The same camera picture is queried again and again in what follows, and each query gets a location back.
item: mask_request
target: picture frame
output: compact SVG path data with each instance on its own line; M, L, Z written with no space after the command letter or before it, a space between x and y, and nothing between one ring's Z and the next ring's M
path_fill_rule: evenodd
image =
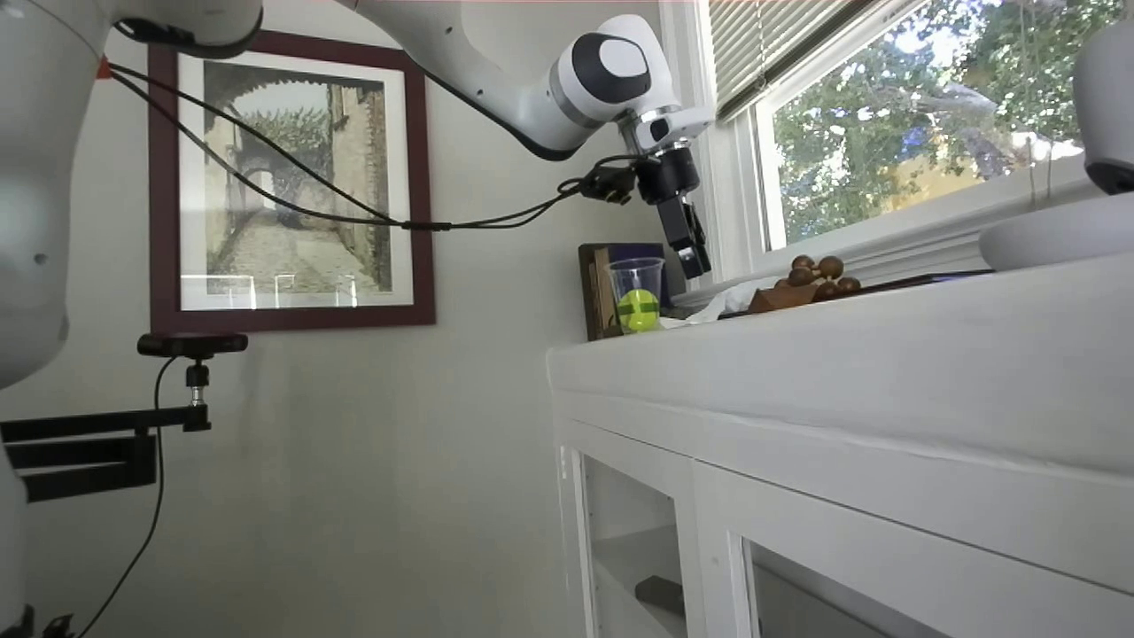
M430 223L425 76L402 49L257 31L230 62L154 49L150 80L157 332L436 322L431 234L361 223L371 219L361 205L396 223ZM287 201L351 223L293 212Z

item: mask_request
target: yellow ball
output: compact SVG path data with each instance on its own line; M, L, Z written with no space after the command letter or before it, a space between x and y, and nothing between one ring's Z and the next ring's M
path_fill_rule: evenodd
M622 332L659 330L664 328L659 298L653 290L628 290L618 302L618 319L619 319Z

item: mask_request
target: window frame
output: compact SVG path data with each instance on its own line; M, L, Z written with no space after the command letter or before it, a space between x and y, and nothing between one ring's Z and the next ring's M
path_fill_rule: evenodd
M908 18L918 0L878 0L861 16L858 25L833 35L828 48L814 49L802 69L783 76L764 95L739 117L709 129L695 143L700 188L695 205L704 215L709 249L717 252L717 271L704 285L684 293L686 309L709 302L712 290L731 285L769 285L783 276L793 254L840 254L853 276L866 285L902 282L918 275L960 275L987 271L977 240L987 227L1035 212L1045 205L1101 194L1083 173L1083 160L1056 160L1039 169L987 181L945 200L912 205L897 215L876 215L853 227L840 227L778 252L769 252L775 219L761 201L774 173L758 163L758 129L756 117L769 117L769 102L790 99L807 80L822 80L833 62L847 62L847 49L866 35L884 35L892 23ZM717 102L712 80L712 35L709 35L709 0L659 5L664 48L672 62L672 81L680 95L695 102Z

